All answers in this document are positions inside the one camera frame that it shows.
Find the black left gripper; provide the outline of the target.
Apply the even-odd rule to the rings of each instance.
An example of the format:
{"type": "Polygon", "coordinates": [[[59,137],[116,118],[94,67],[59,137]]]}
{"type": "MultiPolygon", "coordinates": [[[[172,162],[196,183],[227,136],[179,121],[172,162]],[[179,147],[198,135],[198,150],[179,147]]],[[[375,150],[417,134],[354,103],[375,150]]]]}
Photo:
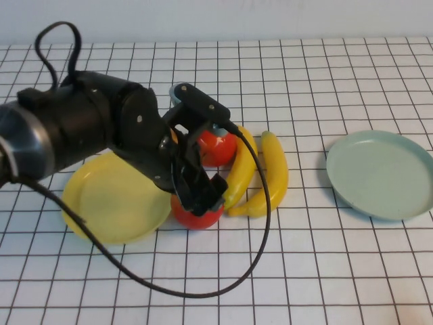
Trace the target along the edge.
{"type": "Polygon", "coordinates": [[[173,192],[183,209],[195,216],[203,216],[223,206],[227,182],[220,175],[214,175],[210,182],[202,166],[200,147],[196,141],[191,142],[186,134],[178,130],[170,130],[170,140],[168,148],[172,154],[170,172],[173,192]]]}

